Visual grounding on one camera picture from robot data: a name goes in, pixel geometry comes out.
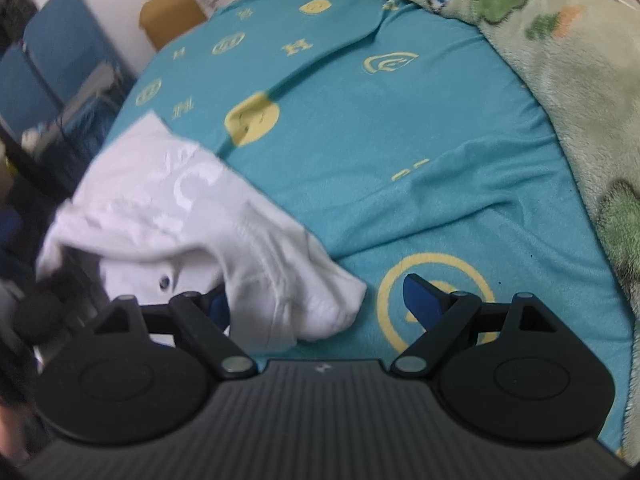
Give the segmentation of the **white t-shirt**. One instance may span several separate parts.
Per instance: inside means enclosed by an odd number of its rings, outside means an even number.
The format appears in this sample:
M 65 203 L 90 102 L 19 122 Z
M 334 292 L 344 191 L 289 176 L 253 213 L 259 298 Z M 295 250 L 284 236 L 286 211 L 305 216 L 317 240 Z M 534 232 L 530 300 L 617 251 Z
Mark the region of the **white t-shirt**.
M 38 275 L 58 270 L 67 249 L 96 258 L 110 298 L 164 304 L 222 287 L 230 338 L 258 354 L 341 333 L 366 293 L 304 226 L 153 113 L 99 154 L 58 208 Z

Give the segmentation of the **blue folding chair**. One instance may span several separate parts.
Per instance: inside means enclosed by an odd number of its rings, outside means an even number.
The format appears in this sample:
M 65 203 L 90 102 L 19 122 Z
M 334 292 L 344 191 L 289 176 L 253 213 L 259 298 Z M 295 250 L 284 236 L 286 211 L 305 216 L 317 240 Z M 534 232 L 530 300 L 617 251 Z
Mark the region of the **blue folding chair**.
M 38 127 L 87 158 L 100 150 L 136 82 L 86 0 L 48 0 L 1 57 L 1 130 Z

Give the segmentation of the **green cartoon fleece blanket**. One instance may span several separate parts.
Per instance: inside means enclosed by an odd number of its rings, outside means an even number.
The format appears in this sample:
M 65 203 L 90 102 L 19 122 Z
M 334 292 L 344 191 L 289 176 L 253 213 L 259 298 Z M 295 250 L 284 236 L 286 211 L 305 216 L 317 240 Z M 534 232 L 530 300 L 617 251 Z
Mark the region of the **green cartoon fleece blanket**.
M 639 10 L 614 0 L 410 1 L 476 26 L 533 92 L 638 307 Z

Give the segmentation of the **teal patterned bed sheet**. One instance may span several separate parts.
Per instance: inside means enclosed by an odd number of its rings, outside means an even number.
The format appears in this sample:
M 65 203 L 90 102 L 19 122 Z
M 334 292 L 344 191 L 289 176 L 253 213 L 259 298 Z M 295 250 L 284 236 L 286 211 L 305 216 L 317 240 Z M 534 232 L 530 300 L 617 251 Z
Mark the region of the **teal patterned bed sheet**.
M 392 360 L 422 332 L 410 273 L 532 292 L 610 370 L 620 450 L 631 308 L 546 113 L 476 28 L 402 0 L 239 0 L 157 53 L 112 136 L 149 111 L 366 283 L 352 327 L 291 358 Z

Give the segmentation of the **yellow headboard cushion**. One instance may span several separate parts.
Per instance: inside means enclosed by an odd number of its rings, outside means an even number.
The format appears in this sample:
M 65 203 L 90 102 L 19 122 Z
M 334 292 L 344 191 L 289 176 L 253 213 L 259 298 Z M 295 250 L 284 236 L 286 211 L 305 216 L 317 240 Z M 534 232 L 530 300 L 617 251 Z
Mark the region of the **yellow headboard cushion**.
M 139 26 L 155 51 L 206 21 L 195 0 L 148 0 L 139 14 Z

